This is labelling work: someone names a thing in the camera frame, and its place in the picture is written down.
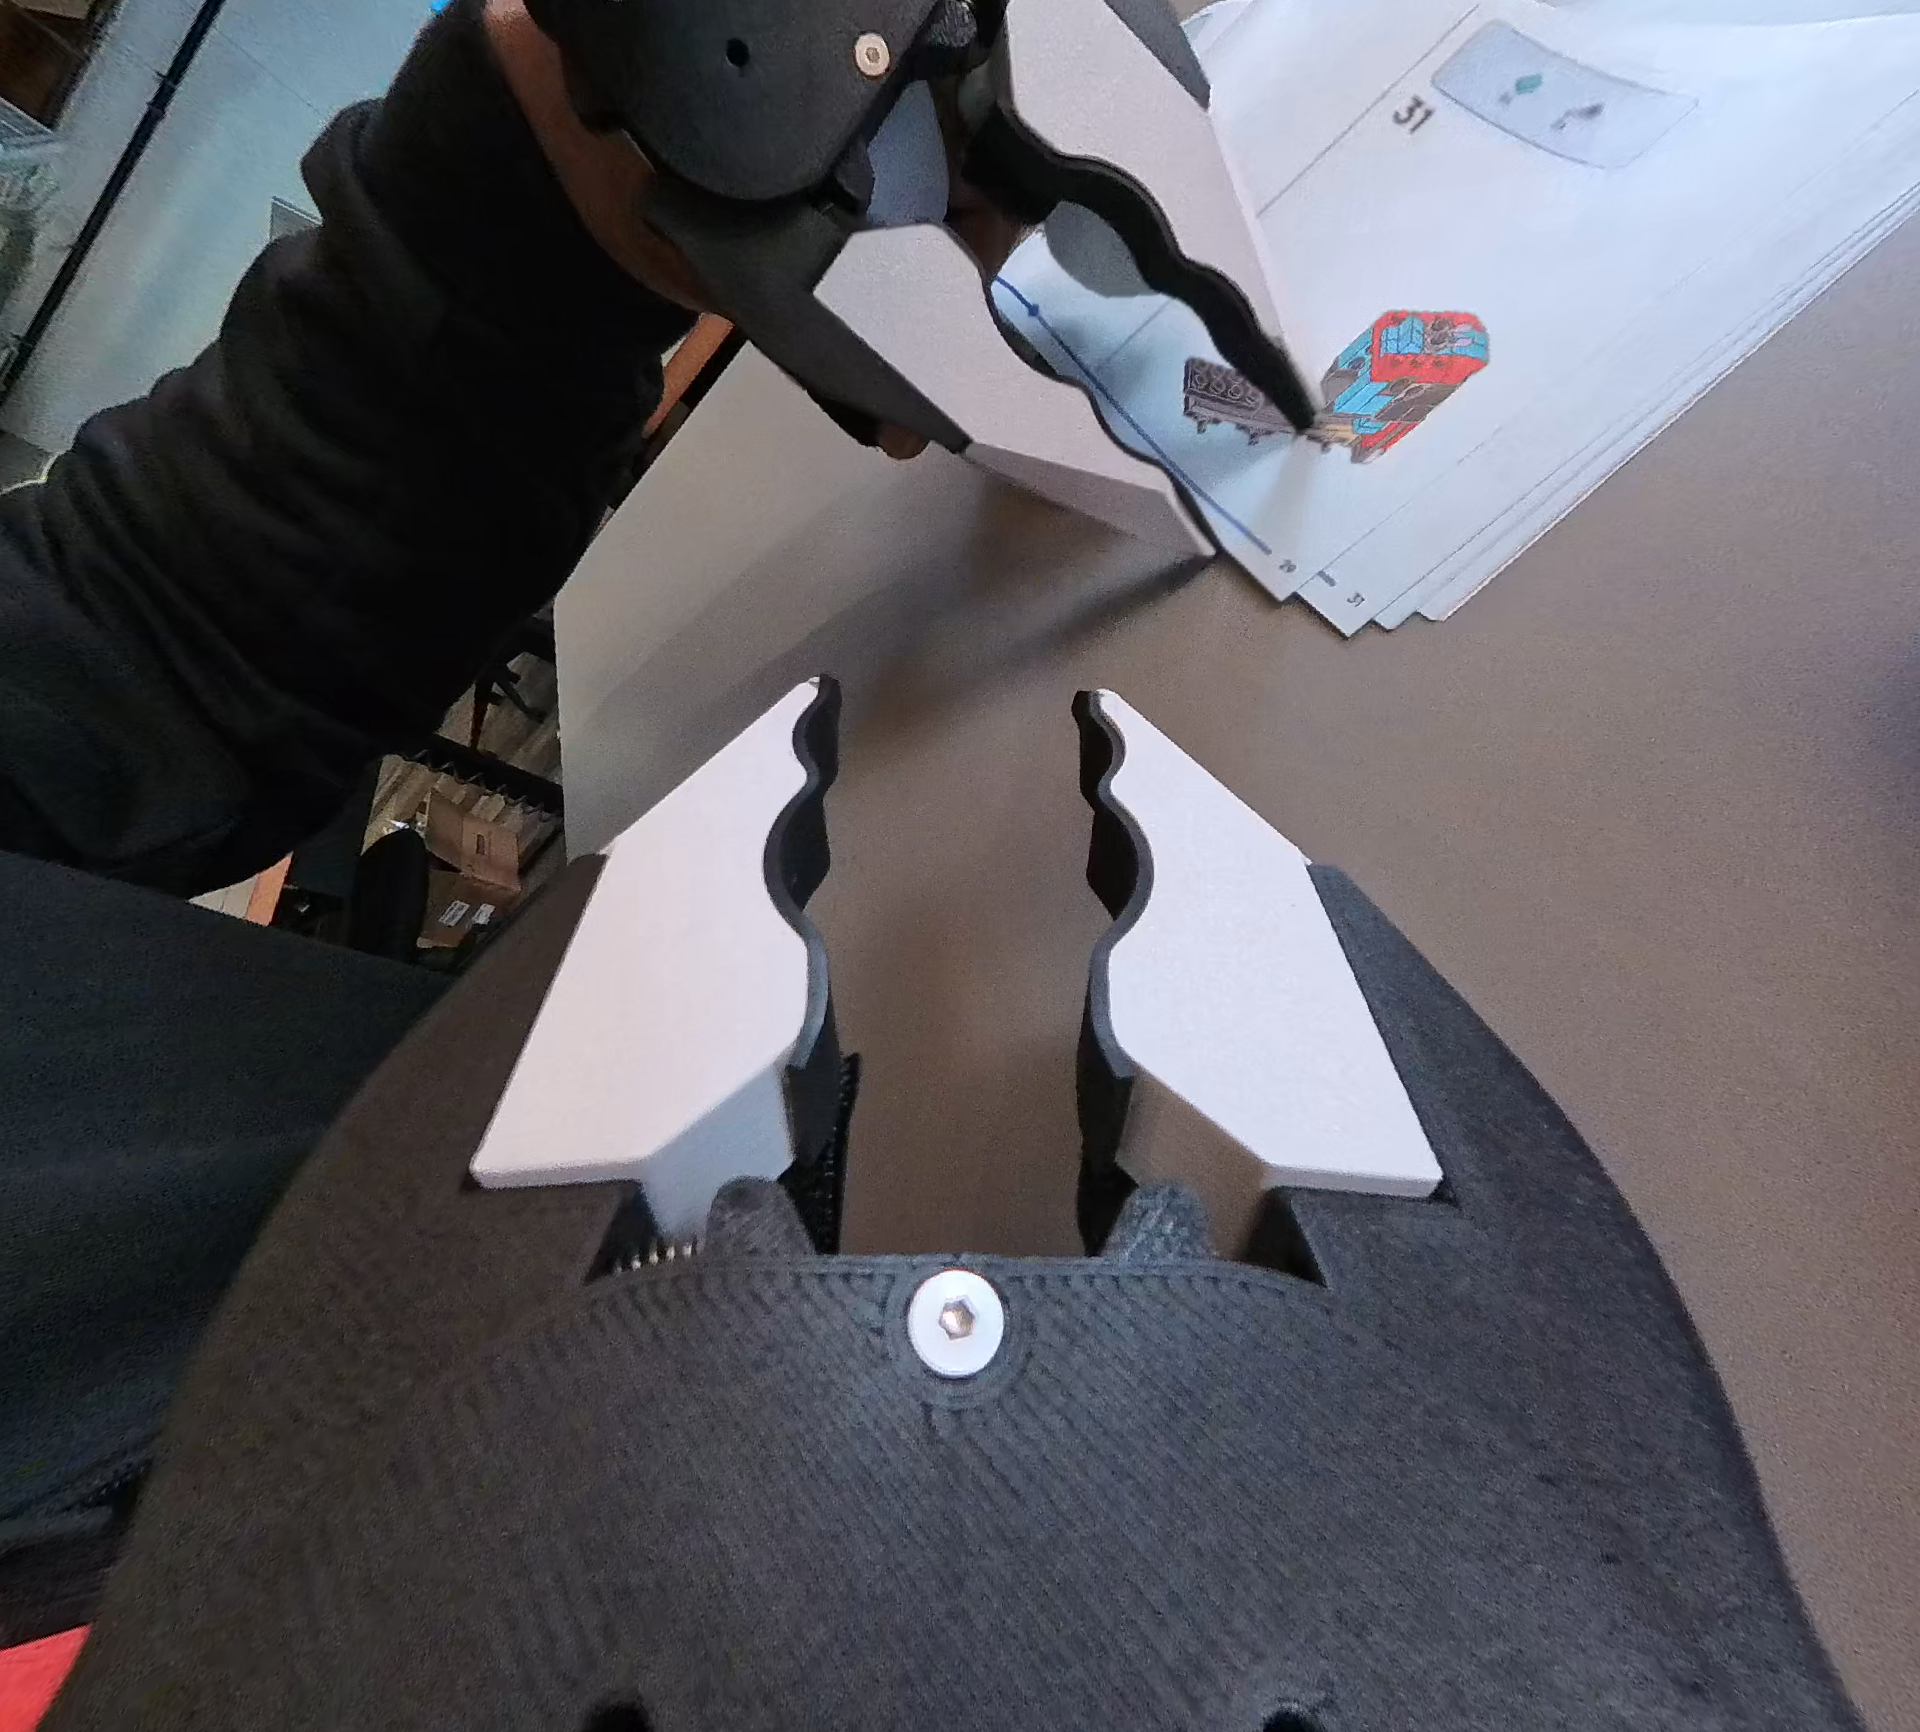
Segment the grey desk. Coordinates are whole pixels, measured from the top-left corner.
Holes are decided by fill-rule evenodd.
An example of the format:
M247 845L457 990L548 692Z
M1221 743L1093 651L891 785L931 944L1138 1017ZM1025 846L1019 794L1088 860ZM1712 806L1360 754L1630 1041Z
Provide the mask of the grey desk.
M1077 691L1349 873L1603 1159L1875 1729L1916 1729L1916 220L1445 623L1235 566L736 359L558 602L592 845L814 672L862 1054L845 1243L1066 1255L1106 914Z

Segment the brick building instruction booklet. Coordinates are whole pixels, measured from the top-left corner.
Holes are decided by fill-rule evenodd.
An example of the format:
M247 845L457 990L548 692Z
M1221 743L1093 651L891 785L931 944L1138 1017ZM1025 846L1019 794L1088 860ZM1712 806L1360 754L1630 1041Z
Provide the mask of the brick building instruction booklet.
M1345 634L1443 618L1916 208L1914 15L1221 0L1186 24L1316 391L1035 237L999 316Z

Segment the person's left forearm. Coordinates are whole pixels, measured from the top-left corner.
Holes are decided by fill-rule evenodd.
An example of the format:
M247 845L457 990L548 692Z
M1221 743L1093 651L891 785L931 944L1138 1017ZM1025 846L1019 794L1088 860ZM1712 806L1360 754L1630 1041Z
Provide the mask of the person's left forearm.
M199 896L434 732L595 539L690 326L453 0L302 160L318 225L2 503L2 846Z

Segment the person's black jacket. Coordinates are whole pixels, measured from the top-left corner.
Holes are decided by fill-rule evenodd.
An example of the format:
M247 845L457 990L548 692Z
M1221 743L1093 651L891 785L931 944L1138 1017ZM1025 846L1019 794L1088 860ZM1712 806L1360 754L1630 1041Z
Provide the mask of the person's black jacket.
M86 1625L265 1221L444 976L2 860L4 1646Z

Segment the cardboard box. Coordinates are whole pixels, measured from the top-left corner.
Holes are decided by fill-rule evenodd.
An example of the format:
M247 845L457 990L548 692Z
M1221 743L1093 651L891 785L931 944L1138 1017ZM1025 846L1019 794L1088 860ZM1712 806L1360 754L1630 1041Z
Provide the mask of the cardboard box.
M434 777L412 818L428 855L417 950L472 953L528 905L542 862L565 848L562 817Z

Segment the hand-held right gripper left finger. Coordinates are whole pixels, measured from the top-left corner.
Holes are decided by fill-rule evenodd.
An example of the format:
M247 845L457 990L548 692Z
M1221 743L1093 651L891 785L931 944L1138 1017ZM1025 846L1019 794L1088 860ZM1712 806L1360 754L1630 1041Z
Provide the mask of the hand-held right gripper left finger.
M692 1240L736 1178L840 1248L857 1073L808 905L843 689L813 676L614 835L470 1159L485 1193L636 1191Z

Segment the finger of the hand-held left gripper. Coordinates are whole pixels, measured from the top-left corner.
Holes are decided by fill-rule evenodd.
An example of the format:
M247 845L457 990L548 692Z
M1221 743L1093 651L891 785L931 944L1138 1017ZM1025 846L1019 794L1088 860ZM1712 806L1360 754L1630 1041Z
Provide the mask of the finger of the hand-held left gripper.
M1109 0L1004 0L963 121L980 189L1030 225L1064 205L1090 212L1286 425L1314 422L1204 77L1167 65Z
M943 220L949 151L934 103L894 103L869 148L871 212L817 300L944 421L943 447L1047 503L1176 560L1214 540L1160 464L1124 448L1075 384L1030 364L1000 331L990 281Z

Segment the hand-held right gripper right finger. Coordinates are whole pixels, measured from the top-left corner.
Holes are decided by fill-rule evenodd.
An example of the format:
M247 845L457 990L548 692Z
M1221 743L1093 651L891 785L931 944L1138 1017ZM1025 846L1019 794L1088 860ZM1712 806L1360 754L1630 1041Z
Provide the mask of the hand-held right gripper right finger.
M1440 1199L1312 860L1116 691L1070 711L1112 920L1075 1058L1084 1248L1158 1186L1198 1200L1224 1256L1280 1256L1293 1193Z

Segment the person's left hand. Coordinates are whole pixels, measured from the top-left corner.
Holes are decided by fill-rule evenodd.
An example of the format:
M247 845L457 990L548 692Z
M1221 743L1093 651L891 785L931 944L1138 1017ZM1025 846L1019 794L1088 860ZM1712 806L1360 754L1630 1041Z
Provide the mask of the person's left hand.
M654 173L623 134L574 110L565 59L524 0L487 0L485 31L540 157L595 245L631 279L689 315L716 313L692 265L645 223Z

